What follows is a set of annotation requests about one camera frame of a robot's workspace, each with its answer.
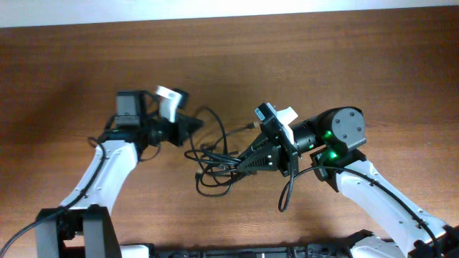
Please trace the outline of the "black cable short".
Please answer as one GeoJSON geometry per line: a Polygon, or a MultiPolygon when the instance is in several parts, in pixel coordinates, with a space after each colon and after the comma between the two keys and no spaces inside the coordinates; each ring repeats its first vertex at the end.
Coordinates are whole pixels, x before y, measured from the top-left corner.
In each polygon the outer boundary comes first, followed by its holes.
{"type": "Polygon", "coordinates": [[[234,130],[231,130],[231,131],[227,131],[224,135],[222,135],[218,140],[216,140],[214,143],[210,144],[210,145],[204,145],[204,147],[207,147],[208,149],[215,149],[217,147],[217,145],[219,144],[220,141],[224,140],[224,138],[228,138],[230,137],[231,135],[234,135],[235,133],[240,133],[244,130],[252,130],[252,129],[256,129],[256,128],[259,128],[260,127],[260,124],[259,122],[252,122],[252,123],[248,123],[240,128],[236,128],[234,130]]]}

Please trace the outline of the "black cable long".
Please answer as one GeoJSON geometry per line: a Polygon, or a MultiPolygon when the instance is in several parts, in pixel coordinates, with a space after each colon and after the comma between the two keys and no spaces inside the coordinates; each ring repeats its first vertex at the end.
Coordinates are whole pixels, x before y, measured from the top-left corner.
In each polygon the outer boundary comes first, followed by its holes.
{"type": "MultiPolygon", "coordinates": [[[[199,107],[194,117],[207,111],[216,121],[224,135],[227,131],[218,114],[207,106],[199,107]]],[[[184,156],[191,161],[198,163],[200,170],[195,173],[195,188],[199,195],[207,198],[219,198],[226,196],[235,183],[247,178],[251,173],[237,171],[240,160],[236,157],[237,151],[229,152],[228,138],[220,141],[215,149],[208,149],[203,143],[195,147],[192,137],[189,138],[191,149],[184,153],[184,156]]]]}

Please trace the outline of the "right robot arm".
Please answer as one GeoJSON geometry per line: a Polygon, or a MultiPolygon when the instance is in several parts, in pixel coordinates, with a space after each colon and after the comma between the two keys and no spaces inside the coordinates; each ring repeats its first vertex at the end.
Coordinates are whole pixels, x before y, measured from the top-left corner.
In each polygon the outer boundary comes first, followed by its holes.
{"type": "Polygon", "coordinates": [[[261,133],[240,155],[240,172],[280,171],[289,181],[280,195],[284,212],[295,180],[305,174],[299,159],[309,153],[309,168],[319,181],[361,207],[390,236],[384,241],[361,230],[341,244],[311,244],[307,257],[457,257],[458,228],[409,200],[388,182],[359,147],[366,143],[363,112],[335,107],[296,125],[293,108],[276,110],[263,103],[255,109],[261,133]]]}

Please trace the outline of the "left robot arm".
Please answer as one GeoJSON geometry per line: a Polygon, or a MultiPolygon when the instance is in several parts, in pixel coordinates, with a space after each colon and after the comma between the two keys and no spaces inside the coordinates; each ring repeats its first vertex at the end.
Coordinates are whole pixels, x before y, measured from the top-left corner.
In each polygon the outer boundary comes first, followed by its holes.
{"type": "Polygon", "coordinates": [[[180,147],[203,125],[182,115],[187,92],[120,91],[116,112],[97,137],[93,160],[74,190],[55,209],[37,215],[39,257],[153,257],[152,244],[121,245],[111,211],[128,175],[149,146],[180,147]]]}

